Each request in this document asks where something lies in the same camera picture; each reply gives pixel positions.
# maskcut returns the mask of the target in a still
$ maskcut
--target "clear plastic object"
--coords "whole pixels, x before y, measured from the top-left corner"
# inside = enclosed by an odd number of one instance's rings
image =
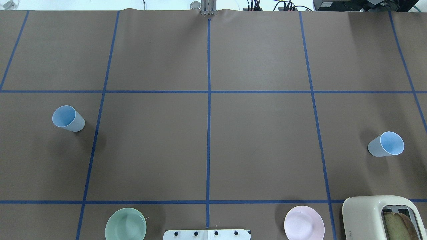
[[[19,0],[0,0],[0,10],[16,10]]]

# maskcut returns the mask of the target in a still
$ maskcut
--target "mounting plate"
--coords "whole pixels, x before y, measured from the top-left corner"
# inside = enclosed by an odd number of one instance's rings
[[[163,240],[251,240],[251,230],[168,230]]]

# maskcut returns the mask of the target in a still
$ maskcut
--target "white floor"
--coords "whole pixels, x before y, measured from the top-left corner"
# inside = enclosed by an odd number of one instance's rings
[[[195,0],[145,0],[147,10],[186,10]],[[217,9],[242,10],[247,7],[246,0],[217,0]],[[261,0],[263,11],[271,11],[276,5],[273,0]],[[303,5],[313,9],[312,0],[294,0],[296,5]],[[416,6],[427,12],[427,0],[420,0]],[[133,8],[144,10],[142,0],[20,0],[18,10],[122,10]]]

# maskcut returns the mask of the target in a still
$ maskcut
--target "gray table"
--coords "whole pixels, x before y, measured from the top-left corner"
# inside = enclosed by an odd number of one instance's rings
[[[281,240],[297,205],[343,239],[344,199],[380,194],[427,221],[426,14],[4,11],[0,31],[0,239],[103,239],[133,207],[146,239]],[[401,155],[367,152],[384,131]]]

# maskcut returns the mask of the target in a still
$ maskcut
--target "metal clamp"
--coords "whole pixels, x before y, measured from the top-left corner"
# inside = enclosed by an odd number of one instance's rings
[[[202,0],[202,15],[216,15],[216,0]]]

